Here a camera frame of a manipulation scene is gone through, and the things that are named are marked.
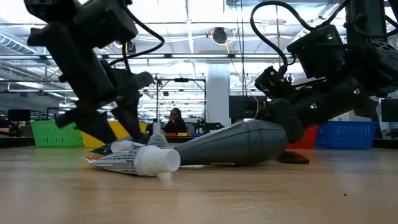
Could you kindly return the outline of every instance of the woman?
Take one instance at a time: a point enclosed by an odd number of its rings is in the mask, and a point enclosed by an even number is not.
[[[181,118],[181,111],[174,108],[170,112],[170,121],[166,127],[163,128],[166,133],[186,133],[187,127],[184,120]]]

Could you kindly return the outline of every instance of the white column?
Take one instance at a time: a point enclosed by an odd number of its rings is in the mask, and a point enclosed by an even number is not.
[[[229,118],[229,70],[228,64],[211,64],[206,78],[206,122],[231,124]]]

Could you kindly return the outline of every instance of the black hair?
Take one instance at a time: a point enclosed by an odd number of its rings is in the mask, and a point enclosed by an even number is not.
[[[182,118],[180,109],[178,109],[178,108],[173,108],[172,111],[176,111],[177,114],[180,116],[180,118]]]

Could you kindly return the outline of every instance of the gray plastic object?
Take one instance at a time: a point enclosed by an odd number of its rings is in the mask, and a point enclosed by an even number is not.
[[[147,146],[157,146],[161,149],[170,149],[170,144],[167,142],[166,137],[161,134],[154,134],[151,136]]]
[[[267,121],[242,121],[176,146],[181,166],[257,164],[280,156],[287,137],[282,126]]]

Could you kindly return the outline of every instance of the blue plastic bin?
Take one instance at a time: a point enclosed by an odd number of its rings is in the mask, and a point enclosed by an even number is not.
[[[326,149],[369,149],[377,122],[329,121],[320,125],[316,146]]]

